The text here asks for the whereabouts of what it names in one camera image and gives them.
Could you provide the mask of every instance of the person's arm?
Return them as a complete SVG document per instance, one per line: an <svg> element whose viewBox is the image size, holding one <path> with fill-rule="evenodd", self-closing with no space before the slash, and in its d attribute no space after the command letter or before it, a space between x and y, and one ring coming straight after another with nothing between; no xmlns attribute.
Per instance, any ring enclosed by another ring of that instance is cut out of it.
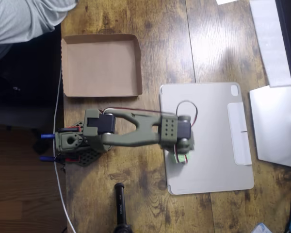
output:
<svg viewBox="0 0 291 233"><path fill-rule="evenodd" d="M0 0L0 45L51 32L78 0Z"/></svg>

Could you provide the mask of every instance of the cardboard tray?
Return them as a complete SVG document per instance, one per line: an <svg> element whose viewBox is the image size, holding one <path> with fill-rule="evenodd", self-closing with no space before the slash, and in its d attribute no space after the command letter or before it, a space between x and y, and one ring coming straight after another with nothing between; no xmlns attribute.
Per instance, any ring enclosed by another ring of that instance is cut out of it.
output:
<svg viewBox="0 0 291 233"><path fill-rule="evenodd" d="M135 35L65 36L62 66L64 93L68 97L142 94L141 51Z"/></svg>

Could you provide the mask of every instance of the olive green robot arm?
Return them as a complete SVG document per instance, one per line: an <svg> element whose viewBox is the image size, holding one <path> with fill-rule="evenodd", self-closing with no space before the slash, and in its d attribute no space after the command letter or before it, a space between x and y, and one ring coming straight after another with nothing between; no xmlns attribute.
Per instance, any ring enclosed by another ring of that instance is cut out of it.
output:
<svg viewBox="0 0 291 233"><path fill-rule="evenodd" d="M136 126L136 130L127 134L115 134L115 119L123 118ZM162 149L187 154L194 149L193 132L189 116L160 114L153 116L137 111L123 109L106 109L101 113L98 109L87 109L82 124L82 132L57 133L57 150L80 149L90 146L97 152L106 152L111 146L138 147L160 144ZM152 131L158 126L158 132Z"/></svg>

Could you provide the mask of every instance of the white monitor base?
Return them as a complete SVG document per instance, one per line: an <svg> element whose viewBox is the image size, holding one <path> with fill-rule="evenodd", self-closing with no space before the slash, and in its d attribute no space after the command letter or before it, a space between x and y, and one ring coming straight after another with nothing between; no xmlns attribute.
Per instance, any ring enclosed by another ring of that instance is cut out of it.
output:
<svg viewBox="0 0 291 233"><path fill-rule="evenodd" d="M258 158L291 166L291 86L250 91Z"/></svg>

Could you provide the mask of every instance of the dark floor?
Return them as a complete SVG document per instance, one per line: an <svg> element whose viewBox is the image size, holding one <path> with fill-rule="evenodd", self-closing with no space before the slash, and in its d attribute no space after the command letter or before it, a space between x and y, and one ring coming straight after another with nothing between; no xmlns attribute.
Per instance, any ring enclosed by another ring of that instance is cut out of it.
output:
<svg viewBox="0 0 291 233"><path fill-rule="evenodd" d="M34 143L31 131L0 126L0 233L61 233L66 227L54 165L39 161Z"/></svg>

